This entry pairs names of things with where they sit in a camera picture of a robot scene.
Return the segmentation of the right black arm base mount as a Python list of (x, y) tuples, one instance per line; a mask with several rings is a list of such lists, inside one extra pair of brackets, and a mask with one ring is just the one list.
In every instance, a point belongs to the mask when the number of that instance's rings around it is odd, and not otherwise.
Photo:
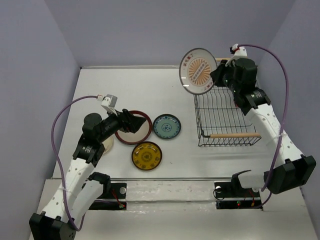
[(217, 210), (240, 210), (259, 207), (263, 202), (259, 192), (252, 189), (234, 189), (231, 182), (215, 182), (212, 195)]

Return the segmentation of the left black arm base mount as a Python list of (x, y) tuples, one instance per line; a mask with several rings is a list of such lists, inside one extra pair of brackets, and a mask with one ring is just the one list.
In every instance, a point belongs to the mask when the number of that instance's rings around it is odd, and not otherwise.
[(127, 183), (112, 182), (104, 187), (102, 194), (91, 204), (91, 211), (125, 211), (127, 209)]

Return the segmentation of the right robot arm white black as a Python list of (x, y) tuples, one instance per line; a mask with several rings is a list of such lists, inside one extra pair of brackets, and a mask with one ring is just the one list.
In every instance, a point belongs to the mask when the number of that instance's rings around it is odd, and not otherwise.
[(269, 97), (256, 86), (257, 72), (253, 60), (239, 58), (231, 63), (222, 60), (210, 74), (215, 86), (230, 90), (235, 105), (253, 124), (271, 155), (272, 170), (264, 173), (245, 170), (232, 176), (236, 180), (230, 183), (230, 190), (235, 196), (242, 196), (249, 188), (266, 187), (277, 195), (303, 186), (316, 167), (314, 157), (304, 155), (281, 130)]

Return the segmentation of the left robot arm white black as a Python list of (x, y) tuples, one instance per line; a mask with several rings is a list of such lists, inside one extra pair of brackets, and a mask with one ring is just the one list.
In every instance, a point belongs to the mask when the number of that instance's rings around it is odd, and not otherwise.
[(128, 110), (114, 112), (106, 119), (90, 113), (83, 120), (82, 135), (61, 184), (40, 214), (34, 213), (29, 225), (35, 240), (73, 240), (82, 229), (84, 216), (98, 198), (110, 194), (111, 180), (96, 172), (105, 147), (103, 142), (117, 131), (136, 133), (146, 118)]

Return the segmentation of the white plate orange sunburst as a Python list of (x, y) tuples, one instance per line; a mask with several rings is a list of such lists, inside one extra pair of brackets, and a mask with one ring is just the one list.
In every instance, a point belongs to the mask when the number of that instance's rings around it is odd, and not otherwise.
[(188, 51), (179, 65), (179, 79), (183, 88), (193, 95), (203, 95), (214, 85), (211, 72), (218, 67), (215, 57), (204, 48)]

